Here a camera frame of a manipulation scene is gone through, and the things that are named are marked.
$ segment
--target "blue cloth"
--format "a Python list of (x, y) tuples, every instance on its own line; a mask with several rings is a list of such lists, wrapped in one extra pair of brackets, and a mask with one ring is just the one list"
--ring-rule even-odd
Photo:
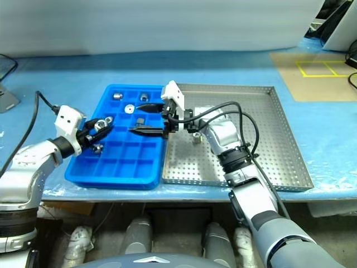
[[(316, 40), (303, 39), (287, 52), (321, 52)], [(0, 114), (0, 165), (20, 140), (30, 120), (33, 95), (93, 114), (109, 84), (178, 83), (274, 86), (311, 174), (314, 189), (280, 192), (285, 200), (324, 200), (357, 196), (357, 105), (354, 102), (295, 102), (275, 68), (270, 51), (143, 52), (95, 56), (26, 58), (3, 84), (21, 103)], [(56, 135), (55, 116), (42, 103), (26, 144)], [(48, 178), (44, 200), (208, 200), (228, 201), (227, 188), (160, 184), (156, 189), (81, 188), (64, 179), (69, 159)]]

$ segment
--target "perforated metal sheet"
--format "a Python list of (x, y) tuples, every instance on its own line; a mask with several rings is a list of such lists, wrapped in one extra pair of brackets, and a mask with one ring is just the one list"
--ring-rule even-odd
[[(217, 105), (237, 101), (243, 111), (257, 121), (260, 141), (257, 158), (278, 190), (304, 191), (313, 183), (303, 162), (274, 87), (241, 87), (229, 85), (179, 84), (185, 95), (185, 106)], [(231, 119), (238, 125), (238, 115)], [(254, 128), (243, 121), (244, 137), (254, 143)], [(208, 142), (193, 144), (184, 131), (170, 134), (163, 179), (166, 183), (226, 186), (222, 168)]]

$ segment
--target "cable connector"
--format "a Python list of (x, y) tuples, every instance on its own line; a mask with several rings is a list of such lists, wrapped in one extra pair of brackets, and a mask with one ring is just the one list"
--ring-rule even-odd
[(51, 110), (55, 113), (55, 115), (58, 115), (58, 113), (60, 112), (60, 107), (58, 105), (53, 105), (51, 107)]

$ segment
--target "metal bolt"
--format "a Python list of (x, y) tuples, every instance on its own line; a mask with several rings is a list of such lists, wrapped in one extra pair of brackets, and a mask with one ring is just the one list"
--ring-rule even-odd
[(147, 102), (149, 100), (149, 96), (146, 93), (142, 93), (140, 96), (140, 101)]
[(195, 132), (192, 134), (192, 142), (193, 142), (193, 144), (199, 144), (202, 142), (201, 132)]
[(113, 94), (113, 99), (119, 101), (123, 98), (123, 94), (122, 93), (114, 93)]

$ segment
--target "black wire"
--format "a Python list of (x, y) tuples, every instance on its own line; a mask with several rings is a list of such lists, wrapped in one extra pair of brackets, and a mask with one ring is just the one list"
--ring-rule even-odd
[[(239, 114), (238, 111), (228, 111), (228, 112), (220, 113), (219, 115), (214, 116), (213, 118), (209, 119), (209, 120), (206, 121), (205, 123), (201, 124), (201, 125), (199, 126), (199, 129), (198, 129), (198, 130), (202, 130), (203, 128), (205, 128), (206, 126), (208, 126), (208, 124), (209, 124), (210, 122), (212, 122), (213, 120), (216, 120), (218, 117), (224, 116), (224, 115), (226, 115), (226, 114), (233, 114), (233, 113)], [(253, 124), (254, 130), (255, 130), (255, 142), (254, 142), (254, 146), (253, 146), (253, 149), (252, 149), (252, 154), (254, 155), (255, 150), (257, 149), (257, 146), (258, 146), (258, 144), (259, 144), (259, 129), (258, 129), (258, 126), (257, 126), (256, 121), (253, 119), (253, 117), (252, 117), (250, 114), (245, 113), (245, 112), (243, 112), (242, 114), (243, 114), (244, 116), (246, 116), (246, 117), (251, 121), (251, 123)]]
[(357, 89), (357, 85), (356, 85), (355, 83), (353, 83), (352, 80), (351, 80), (352, 76), (354, 76), (355, 74), (357, 74), (357, 72), (350, 74), (350, 76), (348, 77), (347, 80), (348, 80), (348, 83), (349, 83), (352, 87), (354, 87), (355, 89)]
[[(242, 143), (243, 145), (247, 148), (247, 143), (245, 142), (245, 138), (244, 138), (244, 133), (243, 133), (243, 112), (242, 112), (242, 108), (240, 106), (240, 104), (238, 102), (225, 102), (225, 103), (222, 103), (220, 105), (217, 105), (201, 114), (199, 114), (198, 116), (195, 116), (195, 117), (191, 117), (189, 119), (184, 119), (184, 120), (177, 120), (173, 117), (171, 117), (170, 115), (168, 116), (168, 119), (170, 121), (173, 121), (173, 122), (176, 122), (176, 123), (189, 123), (189, 122), (192, 122), (194, 120), (197, 120), (199, 118), (201, 118), (202, 116), (208, 114), (208, 113), (211, 113), (221, 107), (225, 107), (225, 106), (229, 106), (229, 105), (235, 105), (237, 108), (238, 108), (238, 114), (239, 114), (239, 132), (240, 132), (240, 138), (242, 139)], [(287, 209), (284, 205), (284, 203), (282, 202), (279, 194), (277, 193), (277, 191), (275, 190), (275, 188), (273, 187), (269, 177), (267, 176), (267, 174), (265, 174), (264, 170), (262, 169), (262, 167), (258, 164), (258, 162), (256, 161), (254, 155), (252, 154), (252, 152), (247, 148), (247, 151), (248, 151), (248, 154), (250, 156), (250, 158), (252, 158), (253, 162), (255, 163), (255, 165), (257, 166), (258, 170), (260, 171), (260, 173), (263, 175), (264, 179), (266, 180), (268, 186), (270, 187), (272, 193), (274, 194), (279, 206), (281, 207), (281, 210), (283, 211), (284, 213), (284, 216), (287, 218), (287, 219), (290, 219), (290, 215), (289, 213), (287, 212)]]
[(274, 186), (272, 185), (269, 177), (267, 176), (267, 174), (264, 172), (264, 170), (262, 169), (262, 167), (259, 165), (258, 161), (255, 159), (254, 157), (254, 152), (258, 146), (258, 143), (259, 143), (259, 129), (258, 129), (258, 125), (256, 123), (256, 121), (253, 119), (253, 117), (251, 117), (251, 115), (245, 113), (245, 112), (242, 112), (242, 113), (239, 113), (237, 111), (229, 111), (229, 112), (223, 112), (223, 113), (220, 113), (219, 115), (209, 119), (207, 122), (205, 122), (204, 124), (202, 124), (200, 127), (199, 127), (199, 130), (203, 129), (204, 127), (206, 127), (210, 122), (212, 122), (213, 120), (217, 119), (218, 117), (220, 116), (223, 116), (225, 114), (231, 114), (231, 113), (238, 113), (238, 114), (242, 114), (246, 117), (249, 118), (249, 120), (251, 121), (251, 123), (253, 124), (253, 127), (254, 127), (254, 130), (255, 130), (255, 143), (254, 143), (254, 146), (253, 146), (253, 149), (252, 151), (250, 151), (248, 148), (247, 148), (247, 152), (250, 156), (250, 158), (253, 160), (253, 162), (255, 163), (256, 167), (258, 168), (258, 170), (260, 171), (260, 173), (263, 175), (265, 181), (267, 182), (268, 186), (270, 187), (272, 193), (274, 194), (279, 206), (281, 207), (281, 210), (284, 214), (284, 216), (287, 218), (287, 219), (290, 219), (290, 215), (284, 205), (284, 203), (282, 202), (278, 192), (275, 190)]
[(35, 102), (33, 104), (33, 112), (32, 112), (32, 118), (30, 121), (30, 124), (28, 125), (28, 128), (25, 132), (25, 134), (22, 136), (20, 142), (18, 143), (18, 145), (16, 146), (16, 148), (12, 151), (12, 153), (10, 154), (10, 156), (8, 157), (8, 159), (6, 160), (5, 164), (3, 165), (1, 171), (0, 171), (0, 178), (2, 177), (2, 175), (4, 175), (7, 167), (9, 166), (9, 164), (11, 163), (13, 157), (15, 156), (15, 154), (17, 153), (17, 151), (21, 148), (21, 146), (23, 145), (23, 143), (26, 141), (27, 137), (29, 136), (36, 118), (37, 118), (37, 113), (38, 113), (38, 98), (41, 98), (46, 105), (48, 105), (54, 112), (57, 111), (59, 108), (58, 106), (53, 106), (43, 95), (41, 92), (36, 91), (35, 92)]
[(173, 118), (172, 116), (168, 115), (168, 119), (172, 122), (175, 122), (175, 123), (190, 123), (190, 122), (193, 122), (194, 120), (197, 120), (199, 118), (201, 118), (202, 116), (205, 116), (211, 112), (214, 112), (215, 110), (218, 110), (220, 108), (223, 108), (223, 107), (226, 107), (226, 106), (229, 106), (229, 105), (239, 105), (238, 102), (225, 102), (225, 103), (221, 103), (219, 105), (216, 105), (215, 107), (212, 107), (210, 109), (208, 109), (207, 111), (205, 112), (202, 112), (200, 114), (198, 114), (197, 116), (193, 116), (193, 117), (190, 117), (188, 119), (183, 119), (183, 120), (178, 120), (178, 119), (175, 119)]
[(197, 120), (199, 118), (201, 118), (202, 116), (205, 116), (206, 114), (209, 114), (219, 108), (222, 108), (222, 107), (225, 107), (225, 106), (229, 106), (229, 105), (235, 105), (238, 109), (238, 112), (239, 112), (239, 134), (240, 134), (240, 138), (242, 139), (242, 143), (244, 146), (246, 146), (246, 142), (245, 142), (245, 138), (244, 138), (244, 133), (243, 133), (243, 115), (242, 115), (242, 108), (240, 106), (240, 104), (238, 102), (225, 102), (225, 103), (222, 103), (220, 105), (217, 105), (211, 109), (208, 109), (207, 111), (203, 112), (203, 113), (200, 113), (199, 115), (197, 116), (193, 116), (189, 119), (184, 119), (184, 120), (177, 120), (175, 118), (173, 118), (172, 116), (168, 115), (168, 120), (169, 121), (172, 121), (172, 122), (176, 122), (176, 123), (189, 123), (189, 122), (192, 122), (194, 120)]
[(7, 72), (0, 78), (0, 82), (1, 82), (2, 80), (5, 79), (5, 77), (7, 77), (7, 75), (8, 75), (9, 73), (12, 73), (13, 71), (15, 71), (15, 70), (17, 69), (17, 67), (18, 67), (18, 62), (17, 62), (17, 60), (15, 60), (14, 58), (9, 57), (9, 56), (7, 56), (7, 55), (5, 55), (5, 54), (1, 54), (1, 53), (0, 53), (0, 56), (3, 56), (4, 58), (13, 61), (12, 67), (11, 67), (10, 69), (8, 69)]

